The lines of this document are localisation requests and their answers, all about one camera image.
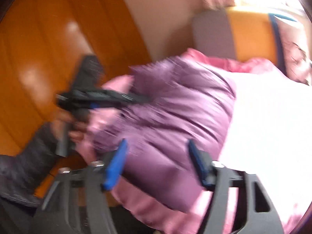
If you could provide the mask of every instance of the metal bolt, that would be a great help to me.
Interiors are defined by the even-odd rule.
[[[63,101],[68,100],[68,98],[67,98],[67,97],[64,97],[64,96],[59,95],[59,94],[57,94],[57,99],[59,99],[59,100],[63,100]]]
[[[104,166],[105,164],[103,163],[103,161],[93,161],[90,163],[90,165],[93,167],[101,167]]]
[[[224,165],[221,164],[221,162],[219,162],[219,161],[212,161],[212,165],[214,167],[217,167],[217,168],[223,168],[224,167]]]
[[[71,172],[71,169],[68,167],[63,167],[63,168],[58,169],[58,173],[60,173],[60,174],[70,173],[70,172]]]

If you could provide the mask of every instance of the person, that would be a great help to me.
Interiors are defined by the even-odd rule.
[[[73,124],[69,137],[83,140],[87,123],[77,122],[70,113],[59,110],[52,122],[44,123],[16,156],[0,155],[0,233],[27,233],[40,199],[35,189],[49,174],[59,156],[55,154],[65,122]]]

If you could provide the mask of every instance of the purple puffer jacket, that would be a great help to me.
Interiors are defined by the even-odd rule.
[[[187,141],[219,157],[232,118],[235,84],[222,70],[173,57],[132,68],[132,92],[151,98],[123,108],[95,136],[97,153],[129,144],[124,176],[171,209],[187,212],[202,191]]]

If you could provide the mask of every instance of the wall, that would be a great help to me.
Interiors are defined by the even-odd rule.
[[[190,21],[201,0],[125,0],[152,57],[160,60],[193,46]]]

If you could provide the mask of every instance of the blue clip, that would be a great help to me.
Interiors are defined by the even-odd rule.
[[[127,150],[128,150],[127,140],[122,139],[113,159],[110,161],[110,164],[105,169],[106,175],[102,186],[106,191],[112,190],[113,187],[117,184],[119,176],[121,175],[124,169]]]
[[[90,104],[90,109],[96,109],[99,108],[100,106],[97,103],[91,103]]]
[[[212,170],[212,159],[208,152],[199,150],[193,140],[188,141],[188,154],[196,170],[199,182],[203,187],[210,187],[211,184],[206,181],[208,174]]]

